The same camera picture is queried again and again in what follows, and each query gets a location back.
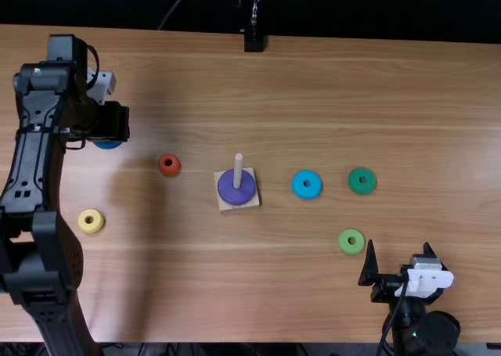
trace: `wood grain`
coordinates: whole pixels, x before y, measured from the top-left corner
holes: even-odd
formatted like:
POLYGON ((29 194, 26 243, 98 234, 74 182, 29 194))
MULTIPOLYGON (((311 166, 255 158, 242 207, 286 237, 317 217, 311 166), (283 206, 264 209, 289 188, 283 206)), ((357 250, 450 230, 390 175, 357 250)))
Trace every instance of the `wood grain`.
MULTIPOLYGON (((234 35, 0 27, 0 178, 17 126, 12 77, 45 57, 49 33, 93 44, 131 108, 130 142, 68 152, 62 212, 85 250, 79 289, 99 341, 374 342, 387 314, 357 286, 363 255, 337 236, 374 240, 382 271, 425 241, 456 274, 433 309, 463 342, 501 339, 501 48, 497 45, 271 37, 244 54, 234 35), (220 214, 213 173, 245 155, 259 209, 220 214), (157 160, 174 153, 177 178, 157 160), (370 196, 348 188, 372 169, 370 196), (317 171, 318 200, 290 180, 317 171), (77 230, 89 207, 97 236, 77 230)), ((0 297, 0 340, 40 340, 0 297)))

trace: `yellow ring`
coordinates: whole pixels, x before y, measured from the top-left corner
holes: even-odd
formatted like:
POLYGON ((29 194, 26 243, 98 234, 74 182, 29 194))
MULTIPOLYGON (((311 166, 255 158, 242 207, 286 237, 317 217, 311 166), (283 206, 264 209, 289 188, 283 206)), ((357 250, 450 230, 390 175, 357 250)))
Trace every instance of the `yellow ring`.
POLYGON ((82 211, 78 215, 78 227, 85 233, 96 233, 104 226, 104 216, 94 209, 82 211))

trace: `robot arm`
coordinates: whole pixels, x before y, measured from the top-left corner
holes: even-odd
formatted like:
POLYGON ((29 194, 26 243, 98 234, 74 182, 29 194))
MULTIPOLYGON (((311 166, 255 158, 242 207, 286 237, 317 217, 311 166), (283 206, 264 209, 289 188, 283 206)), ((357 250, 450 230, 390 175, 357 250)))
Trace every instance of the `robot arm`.
POLYGON ((59 211, 67 142, 126 142, 128 108, 88 96, 87 51, 73 35, 51 35, 47 60, 25 64, 14 77, 20 126, 0 198, 0 286, 37 322, 52 356, 101 355, 77 298, 81 244, 59 211), (21 232, 33 242, 14 243, 21 232))
MULTIPOLYGON (((445 312, 427 313, 426 305, 433 304, 453 279, 454 275, 428 243, 423 246, 423 254, 414 254, 410 264, 400 267, 399 274, 380 274, 373 241, 369 241, 359 286, 372 286, 371 301, 389 305, 381 342, 390 326, 395 356, 452 355, 461 332, 460 323, 445 312)), ((378 352, 383 347, 380 343, 378 352)))

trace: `white bracket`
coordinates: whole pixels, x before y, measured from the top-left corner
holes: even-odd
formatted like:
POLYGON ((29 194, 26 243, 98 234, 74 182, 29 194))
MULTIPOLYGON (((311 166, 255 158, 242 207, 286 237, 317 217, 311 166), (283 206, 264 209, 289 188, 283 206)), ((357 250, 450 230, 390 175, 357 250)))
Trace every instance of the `white bracket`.
MULTIPOLYGON (((409 284, 405 292, 406 297, 425 299, 439 288, 449 288, 454 281, 454 274, 450 271, 410 268, 407 273, 409 284)), ((395 296, 400 297, 402 288, 403 285, 395 291, 395 296)))
MULTIPOLYGON (((94 75, 96 75, 94 70, 87 69, 87 83, 90 82, 94 75)), ((87 95, 102 106, 106 101, 106 97, 113 94, 116 85, 117 79, 111 70, 100 70, 96 83, 87 91, 87 95)))

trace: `black background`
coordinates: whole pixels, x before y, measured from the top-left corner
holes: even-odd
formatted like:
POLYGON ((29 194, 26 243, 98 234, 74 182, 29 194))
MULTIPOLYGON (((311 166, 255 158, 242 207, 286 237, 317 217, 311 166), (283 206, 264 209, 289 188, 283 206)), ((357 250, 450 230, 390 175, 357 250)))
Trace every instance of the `black background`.
MULTIPOLYGON (((0 22, 155 29, 174 1, 0 0, 0 22)), ((164 29, 236 33, 236 2, 183 0, 164 29)), ((501 41, 501 0, 262 0, 261 12, 266 34, 501 41)))

